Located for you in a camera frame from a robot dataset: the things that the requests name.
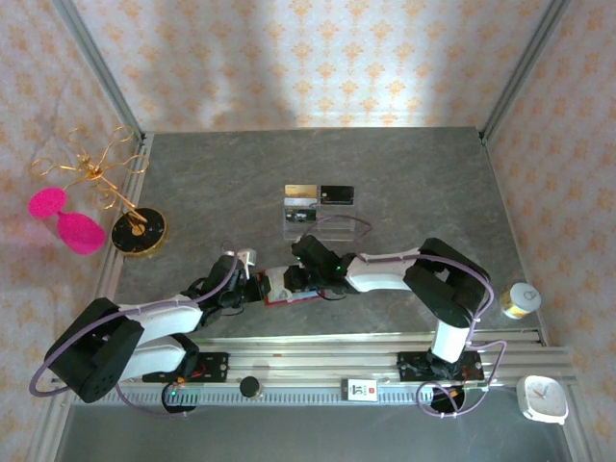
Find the white credit card grey logo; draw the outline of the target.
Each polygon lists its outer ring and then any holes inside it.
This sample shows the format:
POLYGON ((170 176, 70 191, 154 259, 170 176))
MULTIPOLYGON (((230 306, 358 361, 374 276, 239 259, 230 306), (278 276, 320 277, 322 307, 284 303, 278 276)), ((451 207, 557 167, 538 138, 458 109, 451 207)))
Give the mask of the white credit card grey logo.
POLYGON ((267 304, 286 303, 293 295, 285 286, 284 274, 287 269, 287 267, 276 267, 265 270, 265 276, 269 280, 267 304))

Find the red leather card holder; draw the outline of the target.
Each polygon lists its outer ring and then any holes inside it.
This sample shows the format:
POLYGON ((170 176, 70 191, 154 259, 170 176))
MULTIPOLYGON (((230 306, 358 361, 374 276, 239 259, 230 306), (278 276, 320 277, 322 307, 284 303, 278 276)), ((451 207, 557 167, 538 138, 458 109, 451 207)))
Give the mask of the red leather card holder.
POLYGON ((293 294, 286 303, 265 304, 265 305, 268 307, 288 305, 288 304, 299 303, 299 302, 307 301, 307 300, 319 299, 320 295, 321 294, 318 291, 308 291, 304 293, 293 294))

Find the clear acrylic card stand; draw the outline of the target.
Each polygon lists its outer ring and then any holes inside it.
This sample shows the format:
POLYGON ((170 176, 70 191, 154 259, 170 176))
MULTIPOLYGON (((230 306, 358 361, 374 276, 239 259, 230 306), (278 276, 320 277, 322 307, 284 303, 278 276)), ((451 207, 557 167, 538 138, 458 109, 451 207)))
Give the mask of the clear acrylic card stand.
POLYGON ((321 205, 320 190, 322 185, 317 186, 319 205, 314 208, 317 210, 317 220, 315 222, 287 222, 284 218, 286 208, 283 204, 283 239, 285 241, 296 241, 304 233, 308 233, 321 241, 352 241, 355 238, 357 228, 357 222, 352 219, 352 217, 356 216, 355 189, 353 205, 321 205))

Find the black credit card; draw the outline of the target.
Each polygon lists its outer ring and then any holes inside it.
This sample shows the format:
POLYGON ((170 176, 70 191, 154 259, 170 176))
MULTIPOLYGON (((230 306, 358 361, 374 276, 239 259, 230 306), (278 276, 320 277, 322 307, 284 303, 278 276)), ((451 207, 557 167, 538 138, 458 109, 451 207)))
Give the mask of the black credit card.
POLYGON ((354 188, 342 185, 322 185, 321 205, 353 205, 354 188))

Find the white label tag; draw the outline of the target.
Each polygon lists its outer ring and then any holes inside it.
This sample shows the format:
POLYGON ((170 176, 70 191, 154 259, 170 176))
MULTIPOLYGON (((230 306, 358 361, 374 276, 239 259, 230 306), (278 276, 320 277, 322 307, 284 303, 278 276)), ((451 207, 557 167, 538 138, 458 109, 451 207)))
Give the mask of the white label tag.
POLYGON ((354 402, 378 402, 378 382, 374 379, 351 379, 341 381, 341 398, 354 402))

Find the yellow can white lid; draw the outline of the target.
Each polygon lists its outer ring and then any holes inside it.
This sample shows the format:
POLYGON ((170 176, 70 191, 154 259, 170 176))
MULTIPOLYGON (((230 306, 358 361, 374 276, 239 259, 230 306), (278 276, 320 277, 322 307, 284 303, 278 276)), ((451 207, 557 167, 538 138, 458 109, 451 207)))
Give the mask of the yellow can white lid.
POLYGON ((539 310, 542 297, 531 284, 517 282, 500 295, 499 303, 501 311, 508 318, 520 320, 539 310))

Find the white square clock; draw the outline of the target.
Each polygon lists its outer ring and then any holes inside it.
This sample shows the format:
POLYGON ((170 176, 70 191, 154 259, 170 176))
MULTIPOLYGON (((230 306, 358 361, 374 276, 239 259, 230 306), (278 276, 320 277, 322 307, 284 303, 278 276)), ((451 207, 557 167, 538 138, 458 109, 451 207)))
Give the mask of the white square clock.
POLYGON ((569 415, 564 388, 555 379, 527 375, 516 385, 517 401, 523 416, 544 423, 563 425, 569 415))

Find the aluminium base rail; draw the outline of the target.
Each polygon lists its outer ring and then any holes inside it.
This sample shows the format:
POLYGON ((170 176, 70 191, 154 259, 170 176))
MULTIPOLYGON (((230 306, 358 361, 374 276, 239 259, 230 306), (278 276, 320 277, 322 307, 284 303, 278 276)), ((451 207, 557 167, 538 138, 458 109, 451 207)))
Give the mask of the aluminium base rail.
MULTIPOLYGON (((428 333, 377 333, 196 339, 205 353, 228 354, 228 386, 246 376, 266 386, 339 384, 343 378, 376 379, 401 386, 398 355, 425 352, 428 333)), ((576 383, 572 356, 564 347, 543 346, 535 331, 481 332, 479 368, 496 386, 513 386, 526 375, 544 375, 564 384, 576 383)))

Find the aluminium side rail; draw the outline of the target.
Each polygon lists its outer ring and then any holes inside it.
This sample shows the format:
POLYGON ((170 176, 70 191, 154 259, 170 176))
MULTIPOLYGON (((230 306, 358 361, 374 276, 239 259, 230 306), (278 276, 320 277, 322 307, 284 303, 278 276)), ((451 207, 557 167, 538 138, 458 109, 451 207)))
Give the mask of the aluminium side rail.
POLYGON ((482 328, 494 328, 499 330, 516 330, 522 332, 534 332, 538 342, 543 346, 550 344, 546 337, 546 331, 541 323, 540 313, 533 312, 523 319, 511 318, 504 312, 504 296, 516 283, 528 283, 526 265, 519 254, 519 247, 512 230, 512 220, 505 204, 505 195, 499 182, 496 164, 490 157, 487 141, 481 139, 482 152, 490 164, 494 180, 494 195, 500 204, 498 239, 495 242, 494 251, 490 254, 489 271, 492 276, 492 287, 495 289, 496 298, 493 306, 487 311, 482 322, 482 328))
MULTIPOLYGON (((138 205, 141 197, 145 169, 149 165, 154 137, 154 133, 147 132, 137 142, 135 154, 139 158, 131 160, 128 166, 131 169, 140 170, 141 173, 126 172, 122 177, 121 186, 119 187, 120 194, 135 206, 138 205)), ((119 250, 115 246, 112 235, 113 231, 110 230, 108 242, 102 247, 104 259, 99 272, 99 280, 93 293, 94 298, 105 296, 112 299, 115 296, 122 264, 127 256, 126 252, 119 250)))

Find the aluminium frame post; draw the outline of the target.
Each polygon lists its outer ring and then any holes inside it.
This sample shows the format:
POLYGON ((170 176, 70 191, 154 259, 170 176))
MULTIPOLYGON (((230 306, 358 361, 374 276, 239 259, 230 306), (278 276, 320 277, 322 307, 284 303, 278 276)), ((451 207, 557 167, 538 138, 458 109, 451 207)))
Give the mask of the aluminium frame post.
POLYGON ((98 83, 110 99, 119 119, 135 130, 137 138, 142 141, 145 134, 124 97, 119 84, 108 67, 105 58, 95 43, 90 30, 80 15, 73 0, 51 0, 57 13, 60 15, 76 45, 90 66, 98 83))
POLYGON ((548 45, 552 34, 558 27, 565 12, 567 12, 571 2, 572 0, 550 0, 526 48, 500 93, 494 108, 478 132, 481 143, 484 146, 487 146, 490 140, 497 134, 504 118, 541 57, 544 48, 548 45))

